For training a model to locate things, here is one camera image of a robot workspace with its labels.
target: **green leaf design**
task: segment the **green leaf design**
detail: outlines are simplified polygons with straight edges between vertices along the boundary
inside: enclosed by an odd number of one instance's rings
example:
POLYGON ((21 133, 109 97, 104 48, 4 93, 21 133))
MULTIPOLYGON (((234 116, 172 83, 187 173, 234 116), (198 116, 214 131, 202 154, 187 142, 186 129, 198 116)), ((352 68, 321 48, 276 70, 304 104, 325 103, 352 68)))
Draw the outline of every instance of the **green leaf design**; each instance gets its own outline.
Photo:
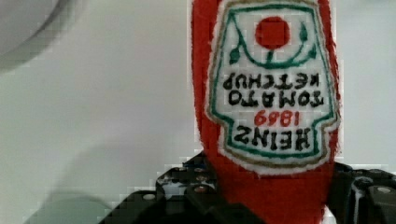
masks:
POLYGON ((267 63, 271 63, 272 59, 274 58, 274 51, 270 50, 267 54, 267 63))
POLYGON ((230 64, 237 63, 241 58, 241 53, 239 52, 239 46, 231 50, 230 53, 230 64))
POLYGON ((314 46, 311 50, 309 50, 308 56, 312 59, 317 58, 317 46, 314 46))
POLYGON ((308 32, 306 31, 306 27, 303 23, 301 23, 300 39, 303 42, 308 40, 308 32))

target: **red fabric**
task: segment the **red fabric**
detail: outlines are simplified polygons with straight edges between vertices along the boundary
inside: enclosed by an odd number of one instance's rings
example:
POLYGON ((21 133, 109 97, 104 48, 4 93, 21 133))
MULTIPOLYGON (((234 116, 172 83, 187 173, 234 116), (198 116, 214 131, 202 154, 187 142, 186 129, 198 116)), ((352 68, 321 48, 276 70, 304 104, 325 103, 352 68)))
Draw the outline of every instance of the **red fabric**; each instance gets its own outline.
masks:
MULTIPOLYGON (((221 0, 194 0, 192 11, 192 72, 195 110, 204 151, 218 177, 220 193, 229 203, 243 203, 268 224, 319 224, 332 177, 337 135, 331 134, 331 161, 297 175, 258 177, 218 153, 220 126, 205 114, 207 69, 214 26, 221 0)), ((332 74, 337 62, 332 40, 329 0, 318 0, 332 74)), ((340 99, 338 81, 336 98, 340 99)))

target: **upside-down label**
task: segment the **upside-down label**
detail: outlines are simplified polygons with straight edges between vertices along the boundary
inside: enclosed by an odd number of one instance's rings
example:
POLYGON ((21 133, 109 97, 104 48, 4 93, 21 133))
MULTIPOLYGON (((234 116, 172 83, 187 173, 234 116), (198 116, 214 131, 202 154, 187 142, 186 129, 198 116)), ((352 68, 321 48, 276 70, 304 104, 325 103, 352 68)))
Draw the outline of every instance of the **upside-down label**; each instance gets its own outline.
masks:
POLYGON ((338 109, 316 1, 224 0, 209 68, 219 150, 262 174, 329 159, 338 109))

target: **metal bolt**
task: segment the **metal bolt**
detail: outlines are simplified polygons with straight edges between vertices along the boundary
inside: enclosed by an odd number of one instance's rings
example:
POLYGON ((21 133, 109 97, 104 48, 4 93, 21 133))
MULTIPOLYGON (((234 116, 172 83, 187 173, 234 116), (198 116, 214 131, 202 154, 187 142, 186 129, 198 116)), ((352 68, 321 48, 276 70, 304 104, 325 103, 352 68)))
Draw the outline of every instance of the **metal bolt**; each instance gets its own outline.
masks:
POLYGON ((390 189, 388 189, 388 188, 383 188, 383 187, 376 188, 376 190, 378 190, 379 192, 382 192, 382 193, 390 193, 390 192, 391 192, 390 189))
POLYGON ((186 171, 187 168, 186 167, 177 167, 175 168, 177 171, 186 171))
POLYGON ((373 182, 374 182, 373 179, 362 176, 355 179, 355 182, 353 184, 358 189, 367 189, 368 187, 373 185, 373 182))
POLYGON ((155 194, 145 194, 145 195, 143 195, 143 199, 146 201, 154 200, 155 194))
POLYGON ((202 168, 195 168, 194 171, 195 171, 196 173, 202 173, 202 172, 204 172, 205 170, 202 169, 202 168))
POLYGON ((205 186, 198 186, 194 189, 195 192, 197 193, 205 193, 207 192, 207 187, 205 186))
POLYGON ((379 173, 382 173, 382 170, 373 169, 373 170, 370 170, 370 172, 374 173, 374 174, 379 174, 379 173))
POLYGON ((198 181, 206 181, 208 178, 207 178, 207 176, 205 176, 205 175, 198 175, 197 177, 196 177, 196 179, 198 180, 198 181))

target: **white surface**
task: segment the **white surface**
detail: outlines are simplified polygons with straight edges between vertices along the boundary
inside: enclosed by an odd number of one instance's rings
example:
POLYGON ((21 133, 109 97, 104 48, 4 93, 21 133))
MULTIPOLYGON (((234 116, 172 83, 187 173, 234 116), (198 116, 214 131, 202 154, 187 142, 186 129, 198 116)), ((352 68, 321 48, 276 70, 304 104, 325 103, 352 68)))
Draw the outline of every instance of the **white surface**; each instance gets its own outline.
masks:
MULTIPOLYGON (((116 206, 197 153, 186 7, 72 1, 0 58, 0 223, 70 194, 116 206)), ((396 1, 340 0, 336 12, 344 162, 396 171, 396 1)))
POLYGON ((0 55, 35 34, 59 0, 0 0, 0 55))

